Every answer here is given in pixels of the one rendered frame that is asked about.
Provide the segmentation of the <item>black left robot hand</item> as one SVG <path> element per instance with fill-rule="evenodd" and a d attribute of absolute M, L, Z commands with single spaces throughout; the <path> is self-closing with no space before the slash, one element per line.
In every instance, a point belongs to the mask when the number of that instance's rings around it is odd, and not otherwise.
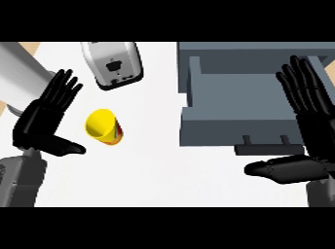
<path fill-rule="evenodd" d="M 80 144 L 54 135 L 64 112 L 83 86 L 71 74 L 71 69 L 58 70 L 12 128 L 12 146 L 21 150 L 35 149 L 55 157 L 85 153 Z"/>

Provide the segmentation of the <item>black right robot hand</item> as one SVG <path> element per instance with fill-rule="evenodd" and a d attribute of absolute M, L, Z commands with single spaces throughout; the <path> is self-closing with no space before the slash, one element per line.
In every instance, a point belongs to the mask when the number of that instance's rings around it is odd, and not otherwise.
<path fill-rule="evenodd" d="M 290 56 L 290 63 L 275 73 L 296 114 L 306 156 L 294 155 L 246 165 L 249 176 L 278 184 L 293 184 L 327 177 L 335 179 L 335 104 L 324 84 L 305 58 Z"/>

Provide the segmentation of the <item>yellow cup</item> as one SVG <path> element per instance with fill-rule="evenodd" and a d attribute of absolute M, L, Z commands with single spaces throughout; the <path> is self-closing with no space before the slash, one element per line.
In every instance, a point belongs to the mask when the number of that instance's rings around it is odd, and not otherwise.
<path fill-rule="evenodd" d="M 91 138 L 105 145 L 116 145 L 123 137 L 123 131 L 108 109 L 97 109 L 86 117 L 83 129 Z"/>

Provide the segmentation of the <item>grey open drawer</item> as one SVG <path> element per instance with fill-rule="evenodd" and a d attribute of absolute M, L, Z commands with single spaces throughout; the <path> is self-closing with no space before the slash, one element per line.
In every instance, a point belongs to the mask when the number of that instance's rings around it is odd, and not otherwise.
<path fill-rule="evenodd" d="M 294 113 L 274 73 L 287 57 L 265 64 L 201 55 L 178 57 L 178 92 L 187 96 L 182 108 L 179 144 L 234 146 L 250 142 L 278 145 L 281 139 L 302 142 Z"/>

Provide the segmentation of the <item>white cylindrical appliance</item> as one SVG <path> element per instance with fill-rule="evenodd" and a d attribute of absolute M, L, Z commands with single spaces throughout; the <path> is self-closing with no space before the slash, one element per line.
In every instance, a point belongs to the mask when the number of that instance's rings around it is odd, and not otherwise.
<path fill-rule="evenodd" d="M 54 76 L 17 42 L 0 42 L 0 100 L 20 116 Z"/>

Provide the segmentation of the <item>white toaster appliance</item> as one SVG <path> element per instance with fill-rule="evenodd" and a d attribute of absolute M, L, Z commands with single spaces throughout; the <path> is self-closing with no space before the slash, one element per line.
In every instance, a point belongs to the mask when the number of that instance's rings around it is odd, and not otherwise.
<path fill-rule="evenodd" d="M 119 88 L 142 78 L 135 42 L 80 42 L 83 60 L 102 90 Z"/>

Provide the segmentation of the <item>grey cabinet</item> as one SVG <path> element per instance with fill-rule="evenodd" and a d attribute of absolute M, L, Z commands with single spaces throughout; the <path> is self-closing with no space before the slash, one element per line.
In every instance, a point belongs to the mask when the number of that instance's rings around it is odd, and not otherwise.
<path fill-rule="evenodd" d="M 269 74 L 290 55 L 313 56 L 325 67 L 335 60 L 335 42 L 178 42 L 178 92 L 187 92 L 191 57 L 203 74 Z"/>

